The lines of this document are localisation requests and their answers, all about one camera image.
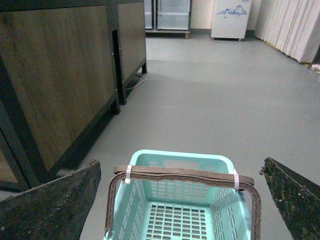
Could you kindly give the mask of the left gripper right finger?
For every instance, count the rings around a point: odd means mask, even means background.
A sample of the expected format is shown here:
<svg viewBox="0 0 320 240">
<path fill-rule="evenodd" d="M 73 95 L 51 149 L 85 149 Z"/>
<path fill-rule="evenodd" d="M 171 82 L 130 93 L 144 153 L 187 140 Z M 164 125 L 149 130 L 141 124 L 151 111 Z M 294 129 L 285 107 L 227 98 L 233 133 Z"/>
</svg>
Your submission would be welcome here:
<svg viewBox="0 0 320 240">
<path fill-rule="evenodd" d="M 320 186 L 267 157 L 260 174 L 294 240 L 320 238 Z"/>
</svg>

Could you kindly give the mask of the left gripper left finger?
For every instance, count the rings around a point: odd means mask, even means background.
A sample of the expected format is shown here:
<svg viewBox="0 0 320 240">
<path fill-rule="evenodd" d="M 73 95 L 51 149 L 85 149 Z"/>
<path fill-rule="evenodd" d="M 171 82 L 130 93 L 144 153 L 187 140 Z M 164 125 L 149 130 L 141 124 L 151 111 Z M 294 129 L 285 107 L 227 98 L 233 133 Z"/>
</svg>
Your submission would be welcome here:
<svg viewBox="0 0 320 240">
<path fill-rule="evenodd" d="M 69 174 L 0 201 L 2 240 L 78 240 L 101 181 L 93 160 Z"/>
</svg>

